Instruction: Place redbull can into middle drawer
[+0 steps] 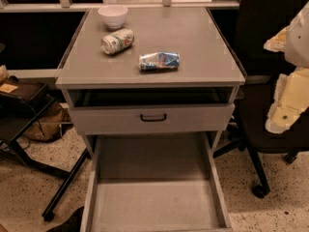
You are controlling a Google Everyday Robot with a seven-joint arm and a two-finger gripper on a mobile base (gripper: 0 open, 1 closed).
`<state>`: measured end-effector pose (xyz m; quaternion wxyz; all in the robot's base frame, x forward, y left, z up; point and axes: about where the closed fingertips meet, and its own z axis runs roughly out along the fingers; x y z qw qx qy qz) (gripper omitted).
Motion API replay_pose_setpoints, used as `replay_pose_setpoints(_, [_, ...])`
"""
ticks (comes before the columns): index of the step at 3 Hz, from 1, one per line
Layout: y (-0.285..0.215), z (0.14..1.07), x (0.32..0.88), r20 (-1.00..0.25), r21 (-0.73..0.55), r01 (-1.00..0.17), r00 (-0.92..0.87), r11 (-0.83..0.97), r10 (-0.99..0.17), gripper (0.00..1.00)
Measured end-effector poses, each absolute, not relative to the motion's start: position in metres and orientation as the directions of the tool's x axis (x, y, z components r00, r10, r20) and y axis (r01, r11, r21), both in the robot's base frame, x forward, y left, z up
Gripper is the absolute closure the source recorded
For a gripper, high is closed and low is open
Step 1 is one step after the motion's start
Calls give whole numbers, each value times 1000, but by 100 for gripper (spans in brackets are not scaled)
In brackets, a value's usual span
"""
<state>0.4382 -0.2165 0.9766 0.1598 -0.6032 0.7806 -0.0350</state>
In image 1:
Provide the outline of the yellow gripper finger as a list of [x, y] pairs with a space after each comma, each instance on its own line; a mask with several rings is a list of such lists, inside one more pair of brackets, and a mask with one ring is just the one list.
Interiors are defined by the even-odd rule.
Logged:
[[287, 131], [309, 107], [309, 69], [296, 68], [291, 74], [280, 74], [274, 102], [267, 115], [266, 129], [271, 133]]
[[287, 27], [283, 28], [264, 44], [264, 49], [272, 52], [284, 52], [286, 46]]

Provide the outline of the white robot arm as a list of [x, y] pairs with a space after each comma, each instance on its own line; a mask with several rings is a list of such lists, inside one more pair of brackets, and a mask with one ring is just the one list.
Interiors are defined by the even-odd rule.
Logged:
[[267, 40], [264, 49], [283, 52], [285, 60], [295, 66], [289, 75], [279, 75], [267, 115], [266, 129], [283, 133], [309, 107], [309, 2], [289, 26]]

